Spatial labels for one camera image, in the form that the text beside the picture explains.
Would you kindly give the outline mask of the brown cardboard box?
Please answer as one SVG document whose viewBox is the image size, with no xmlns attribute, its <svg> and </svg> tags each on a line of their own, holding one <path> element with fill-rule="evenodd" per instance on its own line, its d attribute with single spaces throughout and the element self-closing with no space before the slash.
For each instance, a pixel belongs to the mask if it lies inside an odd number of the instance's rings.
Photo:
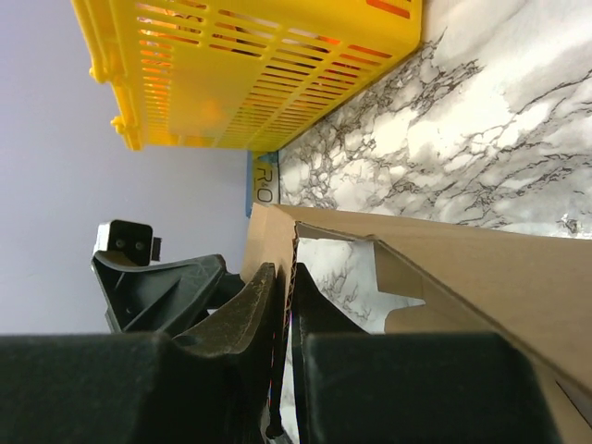
<svg viewBox="0 0 592 444">
<path fill-rule="evenodd" d="M 591 397 L 591 243 L 404 216 L 256 205 L 241 268 L 269 262 L 290 298 L 302 238 L 371 241 L 386 293 L 423 305 L 388 314 L 389 333 L 492 330 L 524 352 L 566 443 L 587 443 Z"/>
</svg>

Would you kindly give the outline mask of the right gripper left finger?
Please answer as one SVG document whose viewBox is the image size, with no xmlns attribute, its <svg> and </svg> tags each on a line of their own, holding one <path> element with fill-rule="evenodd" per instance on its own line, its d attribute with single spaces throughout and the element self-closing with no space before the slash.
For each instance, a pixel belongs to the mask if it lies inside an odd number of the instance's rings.
<svg viewBox="0 0 592 444">
<path fill-rule="evenodd" d="M 276 270 L 182 335 L 1 339 L 5 443 L 260 443 Z"/>
</svg>

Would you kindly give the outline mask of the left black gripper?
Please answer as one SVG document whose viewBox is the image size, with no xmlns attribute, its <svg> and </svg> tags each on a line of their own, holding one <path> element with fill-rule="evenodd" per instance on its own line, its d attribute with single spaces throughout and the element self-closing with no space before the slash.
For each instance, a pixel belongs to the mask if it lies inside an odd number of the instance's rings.
<svg viewBox="0 0 592 444">
<path fill-rule="evenodd" d="M 180 333 L 217 308 L 227 268 L 219 254 L 161 265 L 132 265 L 120 253 L 98 252 L 92 270 L 105 296 L 114 333 Z"/>
</svg>

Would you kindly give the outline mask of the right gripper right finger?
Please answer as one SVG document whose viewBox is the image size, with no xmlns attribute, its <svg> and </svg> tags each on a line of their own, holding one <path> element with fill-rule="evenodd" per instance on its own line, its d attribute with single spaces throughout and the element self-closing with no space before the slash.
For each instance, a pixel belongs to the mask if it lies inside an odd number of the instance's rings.
<svg viewBox="0 0 592 444">
<path fill-rule="evenodd" d="M 292 365 L 303 443 L 557 443 L 526 358 L 494 333 L 365 332 L 298 264 Z"/>
</svg>

